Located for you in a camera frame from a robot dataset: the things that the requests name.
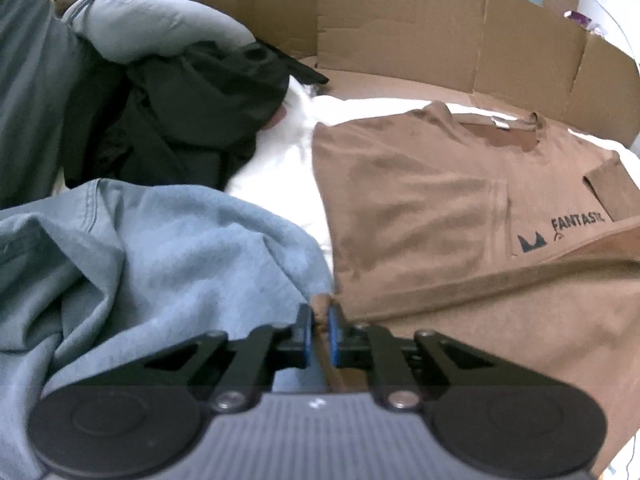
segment white sheet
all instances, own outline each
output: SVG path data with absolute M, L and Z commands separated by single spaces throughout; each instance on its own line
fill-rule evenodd
M 429 103 L 390 98 L 340 100 L 330 96 L 309 97 L 305 89 L 291 78 L 284 103 L 286 118 L 272 129 L 258 133 L 254 157 L 229 181 L 226 192 L 302 227 L 316 239 L 329 268 L 333 270 L 329 227 L 312 165 L 311 143 L 316 124 L 334 126 L 356 119 L 403 114 Z M 515 119 L 479 108 L 456 104 L 447 106 L 453 114 Z M 622 144 L 569 131 L 601 148 L 618 152 L 632 180 L 640 187 L 640 159 Z

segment screw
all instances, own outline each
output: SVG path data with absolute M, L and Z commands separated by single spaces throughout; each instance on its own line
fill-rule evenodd
M 399 390 L 386 398 L 389 404 L 398 410 L 410 410 L 420 404 L 420 396 L 414 392 Z
M 246 397 L 240 392 L 224 392 L 216 398 L 216 406 L 220 410 L 235 410 L 246 402 Z

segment white cable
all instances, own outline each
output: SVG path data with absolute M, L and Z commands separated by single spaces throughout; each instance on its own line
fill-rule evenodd
M 640 76 L 640 62 L 638 62 L 638 58 L 636 57 L 636 53 L 634 52 L 634 48 L 631 46 L 631 42 L 629 41 L 629 38 L 626 36 L 624 29 L 618 23 L 618 20 L 616 20 L 613 17 L 613 15 L 607 10 L 607 7 L 605 7 L 604 4 L 600 0 L 595 0 L 595 1 L 600 7 L 602 7 L 602 10 L 604 10 L 609 15 L 609 17 L 613 20 L 613 22 L 616 24 L 616 26 L 620 29 L 620 32 L 622 32 L 622 35 L 625 37 L 626 44 L 628 44 L 629 50 L 631 51 L 631 57 L 634 59 L 634 62 L 636 63 L 636 69 L 638 70 L 638 75 Z

